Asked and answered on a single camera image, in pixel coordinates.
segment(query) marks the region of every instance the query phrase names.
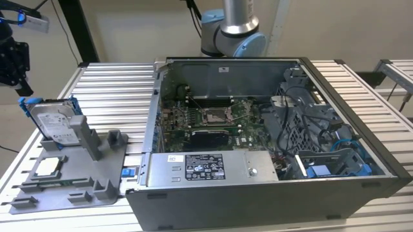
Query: floor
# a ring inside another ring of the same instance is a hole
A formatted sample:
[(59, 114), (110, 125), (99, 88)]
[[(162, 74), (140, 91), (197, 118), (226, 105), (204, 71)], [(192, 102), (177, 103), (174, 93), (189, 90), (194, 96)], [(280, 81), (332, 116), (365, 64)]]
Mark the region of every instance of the floor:
[[(31, 134), (35, 125), (26, 117), (18, 103), (14, 105), (0, 105), (0, 145), (21, 151)], [(17, 153), (0, 149), (0, 177), (3, 176)]]

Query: white sticker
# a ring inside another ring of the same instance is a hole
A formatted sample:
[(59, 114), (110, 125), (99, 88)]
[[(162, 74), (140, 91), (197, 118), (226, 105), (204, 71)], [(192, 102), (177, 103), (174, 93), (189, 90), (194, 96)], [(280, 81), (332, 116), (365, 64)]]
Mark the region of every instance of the white sticker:
[(49, 133), (53, 139), (63, 145), (79, 143), (79, 139), (74, 129), (50, 130)]
[(38, 118), (47, 130), (62, 129), (70, 127), (70, 121), (66, 115), (59, 113), (42, 113)]
[(70, 128), (70, 120), (65, 114), (42, 113), (38, 114), (45, 132), (53, 140), (63, 145), (79, 143), (79, 139), (74, 129)]
[(221, 73), (229, 73), (230, 72), (230, 67), (220, 67), (218, 72)]
[(184, 162), (184, 155), (169, 155), (169, 162)]

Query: aluminum extrusion table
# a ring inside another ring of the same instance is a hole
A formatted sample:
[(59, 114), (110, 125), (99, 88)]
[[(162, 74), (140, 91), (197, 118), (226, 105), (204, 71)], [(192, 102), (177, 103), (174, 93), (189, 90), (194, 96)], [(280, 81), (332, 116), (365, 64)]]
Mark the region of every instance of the aluminum extrusion table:
[(387, 74), (387, 76), (413, 94), (413, 60), (383, 59), (376, 66), (375, 72)]
[[(389, 105), (345, 64), (313, 61), (313, 64), (352, 106), (407, 170), (413, 174), (413, 124)], [(78, 68), (59, 98), (71, 94), (79, 99), (91, 128), (98, 132), (121, 129), (130, 135), (125, 166), (141, 164), (142, 142), (153, 93), (153, 63), (91, 63)], [(141, 231), (127, 199), (114, 205), (11, 215), (7, 203), (19, 193), (39, 157), (41, 134), (35, 130), (11, 167), (0, 179), (0, 231)], [(123, 178), (121, 192), (134, 185)], [(347, 220), (331, 220), (222, 229), (214, 231), (411, 231), (413, 228), (413, 183), (393, 197), (371, 201)]]

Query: hard drive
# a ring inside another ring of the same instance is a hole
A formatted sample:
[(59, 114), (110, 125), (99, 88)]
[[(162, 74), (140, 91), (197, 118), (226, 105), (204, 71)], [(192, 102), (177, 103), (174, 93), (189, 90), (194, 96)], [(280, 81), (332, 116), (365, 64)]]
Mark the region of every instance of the hard drive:
[(73, 116), (82, 115), (77, 98), (59, 100), (21, 99), (21, 107), (26, 115), (35, 122), (43, 136), (57, 143), (71, 146), (79, 145), (79, 139), (74, 129), (70, 128)]

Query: sticker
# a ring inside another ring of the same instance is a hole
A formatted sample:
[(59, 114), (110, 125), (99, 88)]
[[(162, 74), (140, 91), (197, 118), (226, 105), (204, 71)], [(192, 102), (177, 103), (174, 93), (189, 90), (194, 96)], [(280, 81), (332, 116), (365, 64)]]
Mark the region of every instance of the sticker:
[(218, 68), (220, 73), (229, 73), (230, 72), (230, 67), (220, 67)]
[(222, 154), (186, 155), (186, 179), (226, 179), (225, 161)]
[(79, 139), (74, 129), (49, 130), (49, 133), (55, 142), (63, 145), (79, 143)]
[(184, 162), (184, 155), (169, 155), (169, 162)]
[(62, 129), (62, 127), (69, 128), (70, 127), (70, 121), (66, 117), (66, 115), (59, 113), (42, 113), (38, 114), (38, 118), (42, 122), (42, 125), (49, 130), (57, 130)]
[(65, 114), (41, 113), (38, 118), (42, 122), (45, 132), (53, 140), (63, 145), (79, 143), (74, 129), (70, 128), (70, 121)]

